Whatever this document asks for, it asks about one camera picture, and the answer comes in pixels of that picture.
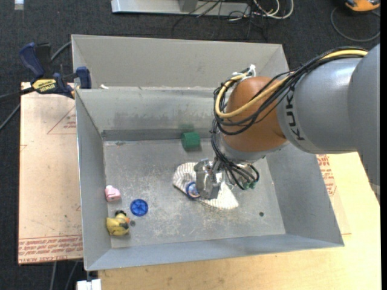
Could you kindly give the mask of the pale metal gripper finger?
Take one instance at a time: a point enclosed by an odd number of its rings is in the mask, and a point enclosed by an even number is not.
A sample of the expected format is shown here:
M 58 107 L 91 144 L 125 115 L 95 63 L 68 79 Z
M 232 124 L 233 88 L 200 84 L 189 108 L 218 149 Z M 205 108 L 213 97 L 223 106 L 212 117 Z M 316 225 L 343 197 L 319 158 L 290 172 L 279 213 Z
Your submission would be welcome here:
M 206 181 L 207 199 L 216 199 L 219 192 L 219 183 L 214 175 L 209 175 Z
M 196 172 L 196 189 L 200 195 L 203 195 L 205 192 L 205 179 L 206 179 L 206 172 L 205 171 L 198 171 Z

